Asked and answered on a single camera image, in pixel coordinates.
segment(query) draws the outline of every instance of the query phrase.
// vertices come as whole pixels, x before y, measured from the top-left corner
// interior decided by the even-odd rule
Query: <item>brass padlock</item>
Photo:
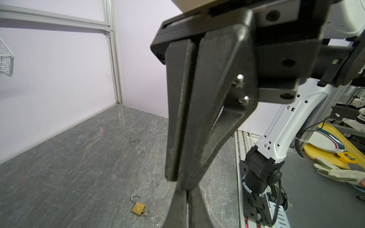
[[[138,196],[138,195],[133,195],[133,196],[131,196],[131,201],[135,202],[135,205],[134,205],[134,207],[132,208],[132,212],[133,212],[133,213],[135,213],[135,214],[136,214],[136,215],[138,215],[138,216],[141,216],[141,215],[148,216],[148,215],[150,214],[150,212],[149,212],[149,211],[145,212],[145,207],[146,207],[146,205],[145,205],[145,204],[143,204],[143,203],[141,203],[141,202],[139,202],[139,201],[134,201],[134,200],[133,200],[133,197],[134,197],[134,196],[137,196],[138,198],[141,198],[141,197],[140,197],[140,196]]]

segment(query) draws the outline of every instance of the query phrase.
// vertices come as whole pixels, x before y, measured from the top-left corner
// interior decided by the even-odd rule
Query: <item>bolt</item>
[[[237,77],[233,80],[232,84],[236,87],[239,87],[243,84],[244,76],[242,74],[237,75]]]
[[[250,102],[250,98],[248,96],[240,97],[237,99],[237,102],[240,103],[241,105],[248,105]]]

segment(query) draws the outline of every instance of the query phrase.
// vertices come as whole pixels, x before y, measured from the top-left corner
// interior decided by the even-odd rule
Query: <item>screw hole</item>
[[[160,53],[157,53],[156,56],[159,60],[165,60],[165,57],[163,55],[161,55]]]
[[[280,17],[280,12],[278,10],[272,10],[266,14],[266,20],[274,22]]]
[[[281,62],[281,64],[284,66],[284,67],[292,67],[295,65],[295,61],[292,60],[292,59],[286,59],[284,61]]]
[[[284,100],[291,100],[294,98],[294,95],[290,94],[290,93],[283,93],[280,95],[280,98],[282,98]]]

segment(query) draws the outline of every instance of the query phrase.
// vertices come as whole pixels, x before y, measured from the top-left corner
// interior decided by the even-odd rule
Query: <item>white wire basket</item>
[[[0,75],[13,75],[14,55],[0,37]]]

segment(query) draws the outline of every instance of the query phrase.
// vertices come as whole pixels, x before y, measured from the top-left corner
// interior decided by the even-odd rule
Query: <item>white plate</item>
[[[323,129],[317,128],[317,130],[313,132],[313,135],[309,139],[310,144],[332,153],[345,151],[344,144],[338,138]]]

